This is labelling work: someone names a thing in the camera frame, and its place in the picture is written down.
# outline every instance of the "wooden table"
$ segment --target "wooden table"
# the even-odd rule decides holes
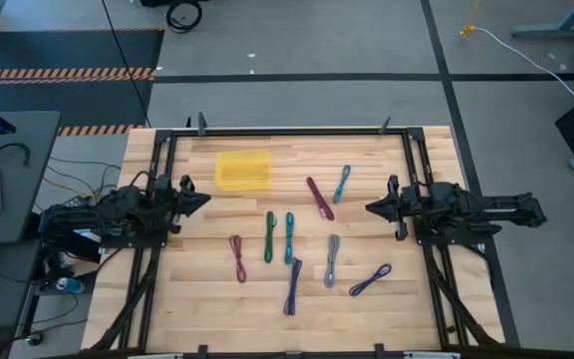
[[[424,130],[434,179],[463,183],[449,127]],[[153,136],[154,130],[131,131],[120,185],[148,169]],[[216,154],[244,150],[271,152],[271,190],[227,192],[216,186]],[[415,152],[419,163],[418,149]],[[332,204],[345,164],[352,166],[351,176],[341,203]],[[199,344],[207,344],[210,352],[370,351],[374,343],[384,343],[387,350],[438,349],[429,280],[413,226],[407,240],[396,241],[395,224],[365,211],[366,203],[386,195],[390,175],[398,174],[401,185],[408,185],[407,173],[398,136],[178,140],[174,184],[181,175],[190,175],[196,190],[210,193],[212,200],[183,219],[181,233],[172,235],[161,252],[147,351],[196,352]],[[319,214],[307,176],[331,204],[335,221]],[[270,264],[263,260],[268,210],[278,217]],[[295,316],[282,311],[291,272],[283,262],[288,211],[295,215],[294,253],[303,260]],[[342,237],[331,289],[323,283],[330,233]],[[227,240],[231,234],[243,238],[243,284],[236,281]],[[503,341],[486,264],[458,246],[451,248],[451,257],[462,301],[492,337]],[[124,305],[132,261],[133,252],[123,250],[99,274],[84,348],[100,338]],[[349,296],[350,287],[383,263],[393,265],[391,274],[360,296]],[[447,323],[452,323],[447,304],[445,309]],[[133,343],[139,313],[133,321]]]

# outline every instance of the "yellow bin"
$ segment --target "yellow bin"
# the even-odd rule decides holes
[[[218,153],[216,185],[222,190],[269,189],[271,187],[269,151]]]

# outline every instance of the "maroon cable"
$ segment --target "maroon cable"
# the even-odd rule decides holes
[[[314,194],[314,198],[318,202],[320,214],[322,216],[326,216],[327,219],[329,219],[329,220],[334,220],[336,218],[336,216],[331,211],[331,208],[329,207],[329,205],[325,201],[325,198],[320,194],[320,191],[316,187],[316,183],[314,182],[314,180],[312,178],[307,178],[307,184],[309,185],[309,189],[311,190],[311,193]]]
[[[243,267],[241,260],[242,241],[243,239],[238,235],[229,237],[229,246],[231,246],[231,250],[234,251],[234,255],[236,256],[236,278],[239,282],[244,283],[245,280],[247,280],[247,273],[245,273],[245,267]]]

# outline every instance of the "white cable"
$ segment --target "white cable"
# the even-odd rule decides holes
[[[524,60],[528,61],[529,63],[531,63],[534,67],[538,68],[539,70],[547,73],[548,75],[554,77],[557,81],[560,82],[560,84],[562,84],[562,86],[568,90],[568,92],[574,96],[574,91],[571,90],[568,85],[566,85],[566,83],[559,78],[559,76],[555,75],[554,73],[544,69],[543,67],[537,65],[533,60],[529,59],[526,55],[522,54],[521,52],[519,52],[519,50],[516,50],[508,45],[506,45],[505,43],[503,43],[501,40],[499,40],[495,35],[493,35],[490,31],[486,30],[486,29],[482,29],[482,28],[475,28],[475,31],[481,31],[483,33],[485,33],[486,35],[490,36],[493,40],[497,41],[499,43],[499,45],[505,47],[506,49],[514,52],[515,54],[521,56]]]

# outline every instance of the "floor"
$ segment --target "floor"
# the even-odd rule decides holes
[[[116,27],[164,26],[164,8],[107,2]],[[5,3],[0,31],[108,28],[100,1],[0,3]],[[202,111],[213,127],[379,125],[388,116],[391,125],[452,126],[462,159],[472,154],[484,193],[533,191],[549,218],[536,230],[507,225],[495,241],[520,344],[574,350],[574,172],[567,167],[572,154],[553,125],[574,99],[551,81],[457,81],[453,96],[449,91],[446,96],[451,86],[446,78],[403,76],[445,70],[433,51],[435,38],[431,42],[423,8],[428,3],[452,74],[537,72],[484,34],[458,38],[470,0],[211,0],[202,3],[203,21],[193,32],[165,33],[149,119],[154,127],[182,127],[188,116]],[[481,1],[474,23],[541,65],[574,73],[574,39],[510,37],[513,25],[554,22],[572,3]],[[329,75],[338,73],[393,73],[403,81]],[[303,81],[254,82],[250,74],[301,74]],[[125,136],[60,137],[53,155],[120,164],[125,143]],[[92,186],[100,184],[104,169],[54,167]],[[467,170],[474,180],[470,165]],[[75,181],[48,178],[85,189]],[[106,183],[117,178],[109,171]],[[37,205],[71,195],[43,185]],[[88,302],[82,296],[77,310],[63,320],[85,318]],[[71,305],[70,297],[45,298],[36,319]],[[76,352],[83,330],[82,324],[51,331],[37,347],[18,343],[12,357]]]

